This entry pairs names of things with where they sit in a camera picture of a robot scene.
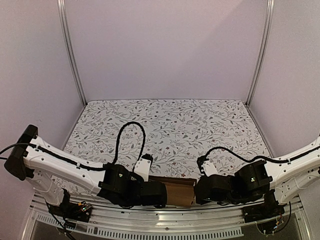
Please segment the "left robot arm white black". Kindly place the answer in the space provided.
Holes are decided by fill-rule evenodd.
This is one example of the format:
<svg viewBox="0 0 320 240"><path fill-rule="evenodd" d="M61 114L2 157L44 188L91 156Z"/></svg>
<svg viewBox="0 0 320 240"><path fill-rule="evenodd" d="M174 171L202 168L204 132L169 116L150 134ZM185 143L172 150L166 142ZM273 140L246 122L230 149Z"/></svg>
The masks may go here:
<svg viewBox="0 0 320 240"><path fill-rule="evenodd" d="M165 184L149 180L152 155L140 151L133 169L128 170L117 163L120 138L118 136L116 139L112 162L94 162L52 146L38 135L38 128L30 124L17 143L4 149L11 151L4 162L4 168L19 180L27 180L54 207L66 205L69 193L59 188L52 176L78 185L90 194L122 208L165 207Z"/></svg>

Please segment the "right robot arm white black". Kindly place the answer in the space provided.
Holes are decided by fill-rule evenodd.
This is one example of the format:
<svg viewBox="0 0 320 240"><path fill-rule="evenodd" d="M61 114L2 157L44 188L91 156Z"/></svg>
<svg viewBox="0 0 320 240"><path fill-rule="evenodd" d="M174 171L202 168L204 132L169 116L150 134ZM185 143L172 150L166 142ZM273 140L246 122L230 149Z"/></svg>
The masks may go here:
<svg viewBox="0 0 320 240"><path fill-rule="evenodd" d="M194 187L199 205L222 202L233 205L254 202L271 194L279 205L291 201L320 178L320 140L278 158L256 156L233 175L218 173L210 149L197 159L202 173Z"/></svg>

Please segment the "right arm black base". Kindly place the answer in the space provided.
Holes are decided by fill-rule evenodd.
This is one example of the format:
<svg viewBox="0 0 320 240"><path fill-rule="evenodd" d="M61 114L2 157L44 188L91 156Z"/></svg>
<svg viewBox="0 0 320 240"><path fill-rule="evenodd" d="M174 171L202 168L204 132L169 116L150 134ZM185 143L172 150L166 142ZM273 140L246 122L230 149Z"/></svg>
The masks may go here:
<svg viewBox="0 0 320 240"><path fill-rule="evenodd" d="M256 222L273 218L285 213L283 205L280 205L275 198L275 190L268 191L263 196L261 204L246 206L242 208L242 215L245 223Z"/></svg>

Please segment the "brown cardboard paper box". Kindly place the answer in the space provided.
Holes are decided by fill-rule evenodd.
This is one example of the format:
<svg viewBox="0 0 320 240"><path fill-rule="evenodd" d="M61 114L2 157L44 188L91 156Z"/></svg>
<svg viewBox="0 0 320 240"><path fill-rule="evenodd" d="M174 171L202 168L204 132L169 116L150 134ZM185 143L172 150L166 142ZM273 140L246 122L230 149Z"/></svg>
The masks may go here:
<svg viewBox="0 0 320 240"><path fill-rule="evenodd" d="M197 184L196 179L149 176L149 180L165 184L167 205L190 208L195 203L194 186Z"/></svg>

